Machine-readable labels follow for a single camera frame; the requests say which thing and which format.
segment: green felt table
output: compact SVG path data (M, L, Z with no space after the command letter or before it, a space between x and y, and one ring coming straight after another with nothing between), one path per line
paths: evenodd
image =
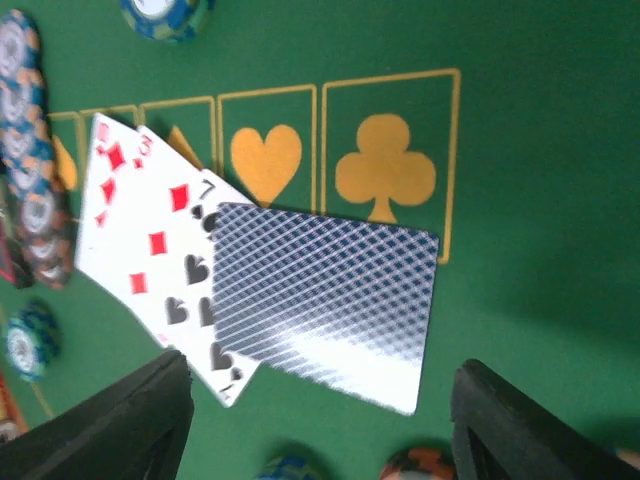
M640 448L636 2L219 0L179 46L134 34L118 3L0 1L39 27L76 217L91 115L107 108L179 128L263 205L442 240L414 416L266 366L231 409L196 381L179 478L253 478L288 443L336 479L377 478L411 444L448 449L453 374L471 357L597 442ZM234 153L277 125L256 158ZM82 273L62 291L0 284L5 316L32 297L64 347L35 389L0 363L30 427L160 353Z

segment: playing card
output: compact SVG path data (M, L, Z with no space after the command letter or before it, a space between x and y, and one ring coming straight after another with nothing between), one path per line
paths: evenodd
M126 279L114 262L131 261L131 252L119 246L135 235L135 208L118 205L126 202L127 191L136 184L137 140L135 130L100 113L94 115L74 261L78 270L128 307Z
M212 172L192 167L148 128L138 130L143 150L148 149L143 168L150 185L149 213L141 220L141 266L132 273L144 278L144 291L136 294L144 310L140 321L159 343L181 350L220 401L231 406L258 362L215 344L212 231L220 202L249 200Z
M435 235L223 204L214 238L219 343L414 413L439 247Z

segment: blue patterned card back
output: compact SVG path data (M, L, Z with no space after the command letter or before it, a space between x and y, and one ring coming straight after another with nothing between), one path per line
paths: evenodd
M218 341L412 415L438 246L432 233L409 228L221 204Z

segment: yellow heart symbol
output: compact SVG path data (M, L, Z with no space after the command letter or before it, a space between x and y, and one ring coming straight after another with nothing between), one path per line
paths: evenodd
M288 125L277 125L262 141L253 128L241 128L231 139L231 163L240 180L263 207L268 207L295 175L302 142Z

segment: green surface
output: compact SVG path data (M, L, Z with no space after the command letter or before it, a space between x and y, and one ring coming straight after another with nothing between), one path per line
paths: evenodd
M222 145L209 134L206 108L154 120L180 124L207 166L220 160L211 158L212 145L226 152L235 128L264 135L270 124L294 126L303 159L277 205L310 210L315 193L318 209L325 197L329 213L366 218L373 205L349 203L337 192L335 165L355 150L364 117L401 114L411 148L425 151L438 177L428 202L392 201L391 208L402 224L439 234L450 173L451 80L369 85L351 95L328 88L326 195L323 85L461 73L451 255L437 273L416 415L405 418L267 367L229 410L196 382L179 478L215 472L250 479L289 442L316 451L336 479L377 478L401 447L448 448L452 377L470 357L590 438L640 449L637 2L220 0L197 40L177 47L137 37L117 2L0 4L35 17L51 112L315 85L315 169L303 93L273 106L275 97L254 106L224 100ZM90 116L80 117L88 124ZM78 161L77 139L67 138L75 130L52 123ZM244 188L224 158L227 178ZM77 212L79 190L72 197ZM80 273L62 292L15 292L3 283L0 296L7 314L34 296L57 314L63 353L40 383L56 413L159 354L127 310ZM29 424L45 421L31 388L7 377Z

